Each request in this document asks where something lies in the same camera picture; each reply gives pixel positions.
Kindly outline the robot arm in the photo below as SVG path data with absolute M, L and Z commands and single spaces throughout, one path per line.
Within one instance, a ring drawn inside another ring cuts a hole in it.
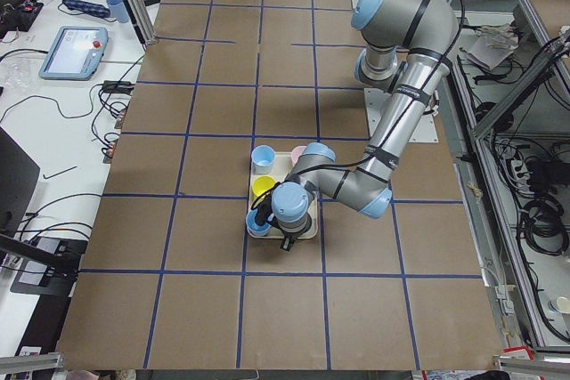
M 373 219 L 385 213 L 390 177 L 452 70 L 464 19 L 445 0 L 358 0 L 351 25 L 367 46 L 354 74 L 386 93 L 387 103 L 361 160 L 339 164 L 332 149 L 312 142 L 262 202 L 256 223 L 282 232 L 281 249 L 289 251 L 310 229 L 308 208 L 320 194 Z

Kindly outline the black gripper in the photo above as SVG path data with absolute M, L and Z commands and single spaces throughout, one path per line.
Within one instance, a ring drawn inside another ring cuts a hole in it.
M 297 239 L 311 239 L 314 236 L 314 222 L 309 214 L 293 222 L 285 222 L 277 219 L 277 224 L 284 235 L 280 249 L 289 252 L 297 242 Z

